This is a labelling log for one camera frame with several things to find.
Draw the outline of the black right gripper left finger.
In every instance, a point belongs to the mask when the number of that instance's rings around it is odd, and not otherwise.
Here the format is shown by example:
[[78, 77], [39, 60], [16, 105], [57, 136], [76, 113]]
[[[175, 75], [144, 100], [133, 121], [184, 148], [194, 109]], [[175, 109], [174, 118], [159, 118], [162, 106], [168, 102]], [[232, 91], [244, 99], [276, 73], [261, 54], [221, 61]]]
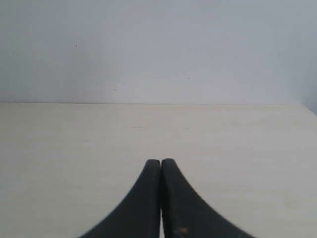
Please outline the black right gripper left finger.
[[160, 161], [149, 159], [131, 190], [83, 238], [158, 238]]

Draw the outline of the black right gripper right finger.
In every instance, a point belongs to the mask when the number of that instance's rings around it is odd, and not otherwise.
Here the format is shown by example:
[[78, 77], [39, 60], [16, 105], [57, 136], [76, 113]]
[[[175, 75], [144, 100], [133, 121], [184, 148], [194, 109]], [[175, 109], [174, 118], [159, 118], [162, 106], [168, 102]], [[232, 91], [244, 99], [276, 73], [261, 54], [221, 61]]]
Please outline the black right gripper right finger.
[[166, 238], [249, 238], [191, 187], [174, 159], [161, 162], [161, 211]]

